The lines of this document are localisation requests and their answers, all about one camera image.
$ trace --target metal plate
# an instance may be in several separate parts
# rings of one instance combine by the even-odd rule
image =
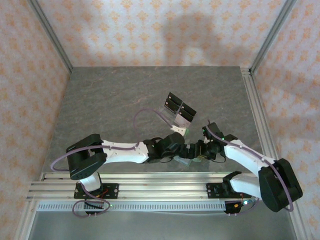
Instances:
[[[99,196],[99,198],[103,199],[117,199],[119,192],[119,184],[117,183],[102,183],[102,190],[98,189],[90,192],[94,196]],[[81,183],[77,183],[75,185],[74,190],[74,199],[92,199],[92,197],[88,196],[82,186]]]
[[[251,198],[250,195],[244,194],[244,193],[238,193],[238,192],[230,192],[226,194],[226,192],[223,189],[222,183],[207,183],[205,185],[208,193],[208,199],[249,199]]]
[[[207,201],[207,183],[222,183],[228,173],[163,172],[163,173],[101,173],[102,183],[118,183],[115,201]],[[38,201],[74,201],[76,181],[67,173],[47,173],[43,181],[33,182],[28,199]]]
[[[117,212],[200,212],[225,211],[224,201],[109,201],[108,211]],[[71,212],[75,201],[40,201],[37,212]],[[77,204],[77,212],[92,210],[93,207]]]

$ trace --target wall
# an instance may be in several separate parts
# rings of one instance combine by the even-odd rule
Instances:
[[[40,0],[72,64],[251,67],[285,0]]]
[[[69,74],[26,0],[0,2],[0,239],[40,176]]]
[[[301,183],[315,239],[320,239],[319,26],[319,1],[297,1],[256,74],[278,151]]]

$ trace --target gray stone table surface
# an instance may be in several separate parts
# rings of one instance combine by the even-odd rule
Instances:
[[[66,148],[86,136],[99,133],[111,142],[134,143],[133,116],[142,108],[159,110],[169,92],[197,111],[187,139],[203,139],[202,127],[208,119],[216,122],[225,134],[233,134],[246,145],[261,152],[256,125],[250,108],[241,70],[236,66],[170,67],[76,67],[68,83],[57,119],[43,172],[52,172],[50,164]],[[137,117],[141,139],[164,138],[172,133],[153,112]],[[67,160],[57,168],[68,168]],[[101,173],[154,172],[233,172],[247,170],[237,162],[209,160],[185,166],[169,163],[109,163]]]

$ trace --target red wire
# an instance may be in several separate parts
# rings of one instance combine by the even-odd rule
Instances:
[[[109,191],[109,189],[107,188],[102,194],[101,194],[101,199],[104,198],[104,195]]]

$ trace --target metal extrusion frame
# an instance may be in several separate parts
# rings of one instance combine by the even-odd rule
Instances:
[[[263,154],[275,159],[279,159],[276,145],[270,132],[268,120],[266,118],[265,109],[262,105],[261,97],[255,84],[255,75],[251,75],[249,69],[245,68],[242,68],[241,72]],[[293,205],[294,211],[290,212],[290,217],[297,239],[312,240],[313,237],[308,224],[304,222],[306,217],[304,215],[304,211],[302,211],[303,205],[301,204],[300,199],[295,201]]]
[[[221,183],[229,172],[155,172],[155,173],[100,173],[103,183],[119,183],[118,199],[112,211],[132,211],[138,207],[145,211],[160,206],[158,211],[223,211],[225,201],[210,199],[207,183]],[[71,211],[76,181],[68,173],[43,173],[39,181],[32,182],[26,204],[16,231],[15,240],[27,240],[37,211],[61,208]]]
[[[253,60],[252,67],[250,68],[250,73],[253,74],[261,64],[262,60],[266,56],[268,49],[272,45],[273,41],[278,35],[281,27],[283,26],[284,22],[286,21],[288,15],[291,13],[293,6],[295,5],[297,0],[286,0],[283,4],[282,9],[280,10],[279,15],[274,21],[268,35],[266,36],[258,54],[256,55],[255,59]]]
[[[38,0],[27,0],[29,2],[30,7],[34,11],[36,17],[39,19],[44,31],[46,32],[47,36],[51,40],[54,48],[56,49],[57,53],[59,54],[62,62],[64,63],[65,67],[71,74],[73,70],[72,63],[66,54],[64,48],[62,47],[53,27],[51,26],[47,16],[45,15],[43,9],[41,8]]]

